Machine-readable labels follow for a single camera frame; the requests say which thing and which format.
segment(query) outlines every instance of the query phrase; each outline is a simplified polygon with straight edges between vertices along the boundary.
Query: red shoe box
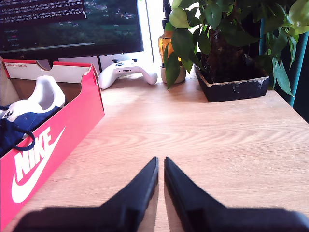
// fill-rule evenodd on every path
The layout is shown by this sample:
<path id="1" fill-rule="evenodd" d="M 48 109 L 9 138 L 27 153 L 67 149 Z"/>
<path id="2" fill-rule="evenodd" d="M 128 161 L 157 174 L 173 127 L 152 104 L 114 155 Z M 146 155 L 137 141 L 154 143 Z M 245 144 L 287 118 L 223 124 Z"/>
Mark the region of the red shoe box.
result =
<path id="1" fill-rule="evenodd" d="M 16 99 L 27 99 L 33 93 L 35 80 L 42 75 L 54 77 L 69 102 L 34 131 L 36 143 L 32 150 L 20 152 L 12 149 L 0 159 L 2 231 L 103 118 L 104 110 L 98 74 L 92 64 L 54 62 L 53 68 L 46 71 L 35 61 L 3 60 L 0 74 L 2 105 Z M 18 146 L 30 143 L 28 137 Z"/>

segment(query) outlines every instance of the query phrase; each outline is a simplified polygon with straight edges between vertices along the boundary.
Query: white game controller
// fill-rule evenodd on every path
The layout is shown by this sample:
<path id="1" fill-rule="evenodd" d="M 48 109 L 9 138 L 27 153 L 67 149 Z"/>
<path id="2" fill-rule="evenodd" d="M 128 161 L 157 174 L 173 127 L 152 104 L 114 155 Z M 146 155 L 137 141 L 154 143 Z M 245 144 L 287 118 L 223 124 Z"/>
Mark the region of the white game controller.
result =
<path id="1" fill-rule="evenodd" d="M 154 85 L 158 79 L 158 74 L 153 64 L 143 64 L 137 62 L 137 59 L 121 62 L 118 62 L 117 59 L 113 59 L 113 62 L 114 64 L 104 69 L 98 77 L 98 82 L 102 89 L 110 87 L 118 77 L 132 73 L 142 73 L 145 80 L 150 85 Z"/>

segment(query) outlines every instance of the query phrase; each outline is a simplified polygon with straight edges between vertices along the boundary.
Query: wood grain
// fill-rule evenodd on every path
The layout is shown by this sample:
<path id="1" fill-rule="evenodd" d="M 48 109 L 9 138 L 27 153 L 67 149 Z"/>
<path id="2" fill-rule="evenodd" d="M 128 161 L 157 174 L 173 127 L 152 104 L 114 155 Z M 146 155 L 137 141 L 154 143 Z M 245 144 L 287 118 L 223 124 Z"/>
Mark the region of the wood grain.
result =
<path id="1" fill-rule="evenodd" d="M 103 204 L 153 156 L 156 232 L 181 231 L 164 186 L 166 156 L 226 206 L 285 207 L 309 217 L 309 125 L 275 91 L 209 103 L 191 74 L 170 91 L 119 79 L 102 98 L 106 116 L 4 231 L 32 210 Z"/>

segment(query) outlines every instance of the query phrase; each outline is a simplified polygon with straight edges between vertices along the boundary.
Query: sneaker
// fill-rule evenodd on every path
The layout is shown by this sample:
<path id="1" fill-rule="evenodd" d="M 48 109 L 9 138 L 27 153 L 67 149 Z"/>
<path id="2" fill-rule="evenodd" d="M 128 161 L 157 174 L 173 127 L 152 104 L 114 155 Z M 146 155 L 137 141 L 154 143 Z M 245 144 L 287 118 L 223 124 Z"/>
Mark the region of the sneaker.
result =
<path id="1" fill-rule="evenodd" d="M 38 77 L 32 95 L 9 106 L 0 107 L 0 158 L 12 148 L 27 151 L 34 147 L 32 131 L 63 108 L 65 96 L 52 76 Z M 32 138 L 26 147 L 18 147 L 24 135 Z"/>

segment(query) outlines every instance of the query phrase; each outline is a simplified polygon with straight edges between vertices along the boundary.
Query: monitor screen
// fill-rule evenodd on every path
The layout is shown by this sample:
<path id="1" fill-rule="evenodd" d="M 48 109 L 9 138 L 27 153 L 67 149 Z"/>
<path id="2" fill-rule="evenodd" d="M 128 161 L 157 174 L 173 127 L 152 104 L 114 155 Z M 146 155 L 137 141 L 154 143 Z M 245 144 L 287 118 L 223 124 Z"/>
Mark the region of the monitor screen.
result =
<path id="1" fill-rule="evenodd" d="M 137 0 L 0 0 L 3 58 L 68 58 L 142 50 Z"/>

